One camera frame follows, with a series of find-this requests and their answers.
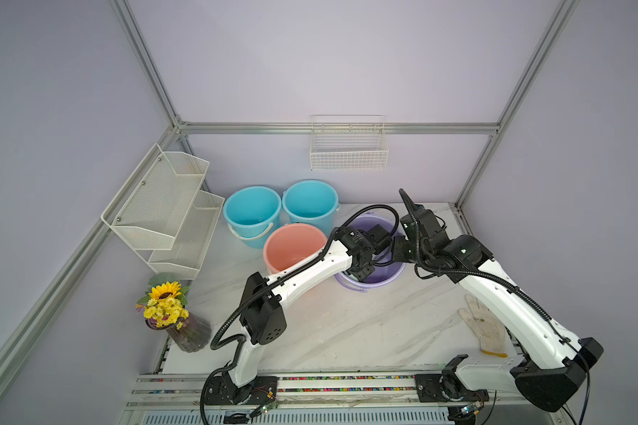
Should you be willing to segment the purple plastic bucket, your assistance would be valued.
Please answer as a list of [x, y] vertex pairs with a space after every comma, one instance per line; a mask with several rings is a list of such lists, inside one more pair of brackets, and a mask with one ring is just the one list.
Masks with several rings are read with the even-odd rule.
[[[357, 217], [351, 225], [357, 230], [361, 230], [363, 232], [369, 231], [377, 225], [380, 225], [387, 231], [390, 231], [393, 228], [393, 222], [391, 220], [383, 218], [373, 212], [366, 212], [365, 214]], [[335, 279], [344, 288], [359, 292], [366, 292], [367, 290], [373, 290], [392, 283], [402, 274], [404, 269], [404, 263], [393, 262], [385, 267], [376, 267], [374, 272], [367, 276], [363, 282], [354, 279], [353, 276], [346, 273], [336, 274]]]

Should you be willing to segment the teal bucket being wiped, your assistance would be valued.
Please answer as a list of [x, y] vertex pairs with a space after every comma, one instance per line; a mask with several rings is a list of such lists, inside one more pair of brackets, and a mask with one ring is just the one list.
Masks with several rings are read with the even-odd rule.
[[251, 186], [228, 197], [223, 216], [230, 233], [253, 249], [262, 249], [281, 227], [282, 199], [274, 189]]

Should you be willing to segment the pink plastic bucket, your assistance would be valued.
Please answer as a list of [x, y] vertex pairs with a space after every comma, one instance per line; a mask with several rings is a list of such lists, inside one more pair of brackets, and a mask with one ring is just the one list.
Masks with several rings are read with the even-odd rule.
[[275, 230], [263, 247], [268, 271], [276, 274], [322, 250], [327, 243], [324, 233], [305, 223], [287, 224]]

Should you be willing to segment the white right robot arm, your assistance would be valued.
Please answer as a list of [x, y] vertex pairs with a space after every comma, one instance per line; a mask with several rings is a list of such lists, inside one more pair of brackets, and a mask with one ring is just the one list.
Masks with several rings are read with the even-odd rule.
[[500, 363], [460, 354], [445, 368], [449, 380], [468, 391], [518, 393], [543, 411], [562, 408], [583, 385], [604, 353], [595, 338], [580, 338], [523, 292], [478, 239], [450, 239], [437, 216], [420, 205], [401, 220], [395, 260], [429, 277], [448, 277], [487, 308], [522, 345], [520, 355]]

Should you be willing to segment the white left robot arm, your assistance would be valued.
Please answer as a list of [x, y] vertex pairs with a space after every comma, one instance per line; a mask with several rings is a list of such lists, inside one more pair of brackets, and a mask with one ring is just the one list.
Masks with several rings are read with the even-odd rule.
[[393, 231], [381, 225], [366, 231], [339, 227], [324, 247], [298, 264], [269, 276], [249, 276], [239, 307], [217, 332], [223, 336], [231, 325], [239, 326], [234, 358], [223, 373], [228, 385], [242, 389], [253, 383], [265, 347], [286, 331], [285, 311], [294, 302], [335, 274], [370, 276], [392, 241]]

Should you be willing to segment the teal bucket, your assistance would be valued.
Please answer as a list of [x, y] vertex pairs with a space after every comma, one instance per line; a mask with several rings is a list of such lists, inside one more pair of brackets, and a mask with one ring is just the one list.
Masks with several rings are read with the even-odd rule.
[[334, 228], [334, 216], [340, 209], [340, 202], [338, 192], [330, 184], [306, 180], [284, 192], [282, 207], [290, 223], [308, 224], [328, 237]]

